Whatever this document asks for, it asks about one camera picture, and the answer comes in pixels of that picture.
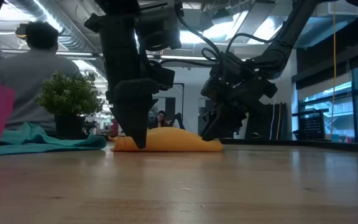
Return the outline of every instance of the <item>ceiling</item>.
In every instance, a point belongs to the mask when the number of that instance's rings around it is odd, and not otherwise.
[[[28,50],[26,43],[14,35],[15,28],[20,23],[43,20],[64,31],[63,36],[59,38],[60,52],[102,52],[99,35],[84,26],[91,13],[100,16],[104,14],[93,0],[5,1],[0,11],[0,44],[3,49]],[[225,51],[229,40],[236,32],[247,32],[263,39],[271,38],[291,13],[292,4],[291,0],[189,0],[183,3],[183,7],[185,21],[198,30],[209,24],[208,18],[218,9],[231,7],[229,12],[232,14],[232,22],[212,26],[203,32],[220,50]],[[313,46],[334,32],[333,4],[329,2],[318,6],[298,39],[296,47]],[[358,8],[345,0],[337,1],[336,9],[337,29],[358,17]],[[207,45],[183,27],[180,29],[183,47],[177,50],[166,49],[157,54],[201,57],[201,49]],[[265,44],[240,37],[234,41],[231,51],[240,58],[251,58],[263,53],[266,47]],[[103,61],[100,58],[85,57],[76,63],[81,64],[83,71],[101,75],[96,82],[98,88],[104,92],[106,80],[103,78]]]

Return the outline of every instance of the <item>ductwork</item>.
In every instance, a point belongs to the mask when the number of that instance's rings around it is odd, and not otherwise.
[[[70,18],[56,5],[53,0],[5,0],[23,13],[36,18],[38,21],[47,21],[55,28],[59,26],[62,32],[59,42],[69,51],[97,52],[95,46],[82,34]],[[104,64],[101,58],[90,61],[105,75]]]

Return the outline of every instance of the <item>gray shirt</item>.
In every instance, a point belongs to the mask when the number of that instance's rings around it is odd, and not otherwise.
[[[55,130],[54,115],[37,103],[42,81],[51,78],[55,71],[81,76],[74,62],[46,50],[30,50],[0,60],[0,84],[16,92],[13,113],[6,123],[6,129],[17,129],[24,122],[31,122],[46,131]]]

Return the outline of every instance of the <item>table surface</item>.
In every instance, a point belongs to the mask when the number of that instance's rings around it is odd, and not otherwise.
[[[0,223],[358,224],[358,153],[225,146],[0,156]]]

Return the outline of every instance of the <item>potted plant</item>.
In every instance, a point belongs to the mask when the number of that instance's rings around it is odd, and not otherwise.
[[[55,115],[57,138],[81,139],[85,117],[102,110],[98,94],[87,78],[55,72],[42,83],[38,104]]]

